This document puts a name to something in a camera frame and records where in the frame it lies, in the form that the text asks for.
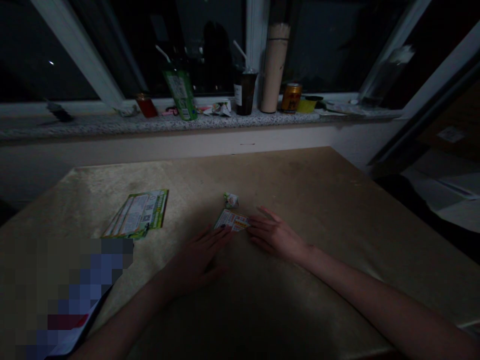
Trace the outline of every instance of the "yellow container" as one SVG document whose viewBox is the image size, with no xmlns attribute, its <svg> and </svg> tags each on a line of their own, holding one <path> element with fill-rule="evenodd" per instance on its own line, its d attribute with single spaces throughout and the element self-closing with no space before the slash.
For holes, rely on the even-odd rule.
<svg viewBox="0 0 480 360">
<path fill-rule="evenodd" d="M 298 104 L 298 108 L 296 109 L 296 112 L 304 114 L 313 113 L 315 105 L 317 105 L 317 100 L 301 99 L 300 103 Z"/>
</svg>

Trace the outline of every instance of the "table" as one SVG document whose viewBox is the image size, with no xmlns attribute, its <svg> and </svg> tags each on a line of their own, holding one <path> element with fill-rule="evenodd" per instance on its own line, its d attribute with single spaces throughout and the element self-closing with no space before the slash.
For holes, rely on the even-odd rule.
<svg viewBox="0 0 480 360">
<path fill-rule="evenodd" d="M 169 189 L 164 227 L 134 247 L 92 332 L 118 311 L 181 244 L 239 195 L 241 214 L 265 205 L 304 239 L 404 291 L 457 326 L 480 322 L 480 267 L 330 147 L 73 169 L 0 229 L 4 351 L 33 340 L 128 194 Z M 245 231 L 215 259 L 215 284 L 152 319 L 130 358 L 358 358 L 391 345 L 349 303 L 298 266 L 266 255 Z"/>
</svg>

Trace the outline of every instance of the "red bottle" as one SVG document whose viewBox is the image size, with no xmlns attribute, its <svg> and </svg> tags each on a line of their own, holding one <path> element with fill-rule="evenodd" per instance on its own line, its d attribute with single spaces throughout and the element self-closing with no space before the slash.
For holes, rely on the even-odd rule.
<svg viewBox="0 0 480 360">
<path fill-rule="evenodd" d="M 159 115 L 159 113 L 157 112 L 157 109 L 154 106 L 154 103 L 152 102 L 152 99 L 149 98 L 144 93 L 137 94 L 136 103 L 138 104 L 138 107 L 140 108 L 141 113 L 146 118 L 154 118 Z"/>
</svg>

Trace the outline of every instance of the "window sill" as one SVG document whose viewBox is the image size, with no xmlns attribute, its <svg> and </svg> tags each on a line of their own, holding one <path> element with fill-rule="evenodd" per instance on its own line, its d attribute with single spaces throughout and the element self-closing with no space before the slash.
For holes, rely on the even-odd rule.
<svg viewBox="0 0 480 360">
<path fill-rule="evenodd" d="M 179 116 L 145 118 L 120 117 L 117 114 L 79 115 L 68 123 L 54 122 L 55 118 L 29 117 L 3 119 L 0 122 L 0 141 L 66 139 L 105 135 L 148 134 L 181 132 L 189 130 L 214 130 L 254 128 L 279 125 L 336 124 L 384 122 L 400 117 L 398 111 L 373 111 L 367 116 L 320 115 L 319 113 L 297 113 L 294 115 L 276 112 L 262 113 L 257 109 L 249 116 L 239 116 L 232 112 L 231 117 L 199 115 L 197 120 L 183 121 Z"/>
</svg>

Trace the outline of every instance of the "clear plastic bottle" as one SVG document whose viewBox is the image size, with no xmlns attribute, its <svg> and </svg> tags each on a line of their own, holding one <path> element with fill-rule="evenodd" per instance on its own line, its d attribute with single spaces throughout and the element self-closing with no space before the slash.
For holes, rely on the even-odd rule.
<svg viewBox="0 0 480 360">
<path fill-rule="evenodd" d="M 412 50 L 411 45 L 393 50 L 388 59 L 381 65 L 370 88 L 362 98 L 361 104 L 370 107 L 379 106 L 414 55 L 415 51 Z"/>
</svg>

